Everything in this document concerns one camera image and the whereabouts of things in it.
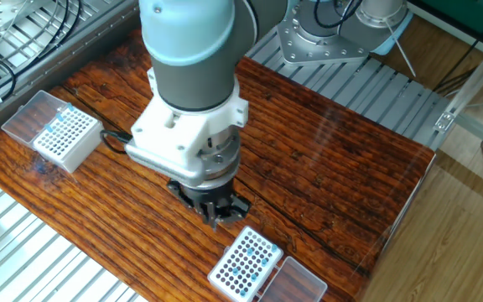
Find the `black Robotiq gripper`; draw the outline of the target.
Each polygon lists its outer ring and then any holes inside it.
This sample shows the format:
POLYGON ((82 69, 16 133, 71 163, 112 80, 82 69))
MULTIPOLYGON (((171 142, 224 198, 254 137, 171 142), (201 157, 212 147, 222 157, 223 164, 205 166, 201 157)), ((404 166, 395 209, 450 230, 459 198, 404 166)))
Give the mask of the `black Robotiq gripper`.
POLYGON ((170 179, 167 188, 184 206, 195 208, 203 223, 213 231, 216 230, 217 221, 242 221, 251 209, 251 202, 247 198, 234 194, 234 180, 213 189, 192 189, 170 179))

